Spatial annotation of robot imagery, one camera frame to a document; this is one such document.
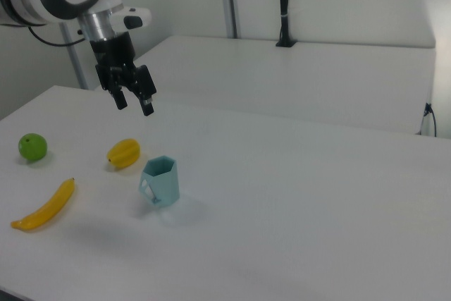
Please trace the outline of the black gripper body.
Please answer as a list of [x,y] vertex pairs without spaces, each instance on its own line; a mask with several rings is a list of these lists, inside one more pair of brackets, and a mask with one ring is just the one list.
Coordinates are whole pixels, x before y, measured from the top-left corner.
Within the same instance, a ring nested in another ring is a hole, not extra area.
[[97,64],[95,66],[103,90],[115,101],[125,101],[122,88],[132,92],[140,101],[149,101],[156,87],[145,65],[136,66],[135,48],[128,32],[116,37],[91,41]]

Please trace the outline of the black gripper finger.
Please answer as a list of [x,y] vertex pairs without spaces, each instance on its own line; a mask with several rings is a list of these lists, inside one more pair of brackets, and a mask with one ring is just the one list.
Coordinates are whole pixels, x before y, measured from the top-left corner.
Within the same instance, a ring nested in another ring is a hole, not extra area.
[[154,107],[152,104],[152,102],[153,102],[152,96],[149,96],[149,97],[140,96],[139,101],[140,101],[140,106],[142,108],[142,112],[143,112],[144,116],[149,116],[154,113]]
[[122,110],[128,106],[125,95],[123,94],[121,89],[112,91],[111,96],[113,97],[118,110]]

